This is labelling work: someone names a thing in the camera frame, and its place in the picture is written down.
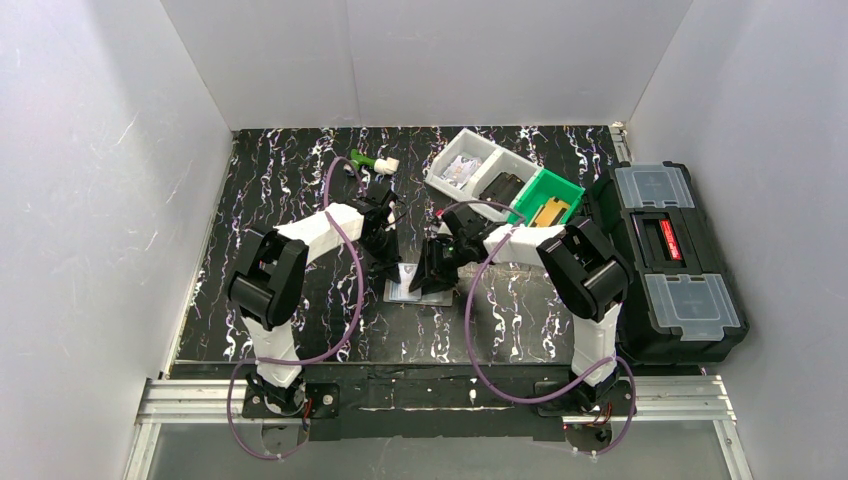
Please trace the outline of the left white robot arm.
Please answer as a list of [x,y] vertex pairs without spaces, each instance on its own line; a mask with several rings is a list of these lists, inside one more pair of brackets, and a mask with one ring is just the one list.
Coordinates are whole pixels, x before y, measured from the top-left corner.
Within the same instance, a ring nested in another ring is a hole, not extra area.
[[375,273],[400,280],[394,215],[398,201],[388,185],[375,183],[358,198],[330,203],[296,222],[244,233],[226,291],[248,329],[264,383],[288,388],[310,363],[296,353],[290,322],[300,305],[308,264],[349,242],[358,284],[364,283],[364,272],[356,246],[372,258]]

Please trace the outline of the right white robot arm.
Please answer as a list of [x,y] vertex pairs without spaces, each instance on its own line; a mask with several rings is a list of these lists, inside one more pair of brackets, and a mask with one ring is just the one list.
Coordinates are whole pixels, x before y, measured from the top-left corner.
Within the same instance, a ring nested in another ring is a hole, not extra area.
[[436,224],[422,245],[411,290],[450,290],[469,263],[541,267],[573,317],[571,386],[594,398],[617,382],[615,328],[633,274],[591,218],[575,216],[550,227],[513,226],[489,220],[462,202],[446,208]]

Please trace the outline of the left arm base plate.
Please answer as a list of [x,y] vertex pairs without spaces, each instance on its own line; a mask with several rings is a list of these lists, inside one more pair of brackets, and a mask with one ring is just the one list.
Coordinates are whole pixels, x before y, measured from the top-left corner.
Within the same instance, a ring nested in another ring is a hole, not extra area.
[[241,416],[247,419],[332,419],[340,409],[340,388],[332,383],[295,382],[282,389],[249,383]]

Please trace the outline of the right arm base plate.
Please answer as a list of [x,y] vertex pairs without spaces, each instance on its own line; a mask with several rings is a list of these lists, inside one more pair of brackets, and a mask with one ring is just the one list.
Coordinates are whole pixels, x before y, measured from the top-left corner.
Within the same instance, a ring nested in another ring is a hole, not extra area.
[[616,379],[602,383],[598,389],[581,383],[568,393],[531,408],[541,417],[577,417],[579,422],[599,423],[626,417],[634,398],[631,383]]

